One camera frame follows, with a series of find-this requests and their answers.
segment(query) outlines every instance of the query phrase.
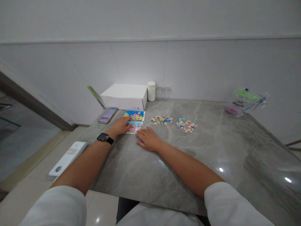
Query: cardboard box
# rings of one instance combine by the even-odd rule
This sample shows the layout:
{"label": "cardboard box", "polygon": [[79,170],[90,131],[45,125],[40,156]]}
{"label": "cardboard box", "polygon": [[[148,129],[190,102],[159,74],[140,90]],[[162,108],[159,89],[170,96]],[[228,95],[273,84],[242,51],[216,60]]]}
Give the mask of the cardboard box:
{"label": "cardboard box", "polygon": [[147,85],[113,84],[100,97],[106,107],[144,110],[147,102]]}

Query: marble tabletop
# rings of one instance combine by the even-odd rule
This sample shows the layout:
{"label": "marble tabletop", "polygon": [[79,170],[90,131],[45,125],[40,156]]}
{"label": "marble tabletop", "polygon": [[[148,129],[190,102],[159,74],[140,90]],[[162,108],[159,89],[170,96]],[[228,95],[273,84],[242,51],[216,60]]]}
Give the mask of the marble tabletop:
{"label": "marble tabletop", "polygon": [[[148,102],[145,111],[143,128],[150,126],[162,140],[207,165],[275,225],[301,225],[301,161],[251,115],[232,118],[224,103],[188,100]],[[124,113],[118,110],[109,124],[96,119],[80,141],[92,144]],[[152,126],[149,118],[156,115],[173,121]],[[178,129],[182,117],[198,126],[193,133]],[[130,134],[116,138],[91,189],[206,216],[203,200],[137,140]]]}

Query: green lid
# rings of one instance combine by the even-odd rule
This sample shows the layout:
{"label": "green lid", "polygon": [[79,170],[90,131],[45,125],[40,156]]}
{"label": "green lid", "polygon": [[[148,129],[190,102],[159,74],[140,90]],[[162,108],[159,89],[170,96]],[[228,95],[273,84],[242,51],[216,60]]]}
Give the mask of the green lid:
{"label": "green lid", "polygon": [[250,92],[245,89],[240,89],[237,91],[237,94],[251,100],[260,100],[262,97],[255,92]]}

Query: black smartwatch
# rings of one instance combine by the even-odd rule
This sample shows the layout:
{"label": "black smartwatch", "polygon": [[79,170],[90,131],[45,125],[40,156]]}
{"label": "black smartwatch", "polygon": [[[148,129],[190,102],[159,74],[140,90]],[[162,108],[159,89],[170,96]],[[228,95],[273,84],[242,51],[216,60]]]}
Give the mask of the black smartwatch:
{"label": "black smartwatch", "polygon": [[114,143],[114,140],[113,140],[111,137],[109,137],[109,135],[106,134],[106,133],[101,133],[101,134],[98,136],[97,140],[102,141],[102,142],[106,141],[106,142],[108,142],[109,144],[113,144],[113,143]]}

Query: pile of puzzle pieces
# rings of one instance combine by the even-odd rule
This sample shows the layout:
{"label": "pile of puzzle pieces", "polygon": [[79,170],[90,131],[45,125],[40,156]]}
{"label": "pile of puzzle pieces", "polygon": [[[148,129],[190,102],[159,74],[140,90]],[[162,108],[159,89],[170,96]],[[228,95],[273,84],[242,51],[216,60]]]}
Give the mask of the pile of puzzle pieces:
{"label": "pile of puzzle pieces", "polygon": [[157,124],[167,125],[168,122],[172,122],[172,118],[169,118],[169,117],[167,117],[165,115],[156,116],[154,118],[150,118],[150,123],[152,125],[157,125]]}
{"label": "pile of puzzle pieces", "polygon": [[185,132],[192,132],[197,127],[197,125],[186,118],[179,118],[177,125],[179,130],[184,130]]}

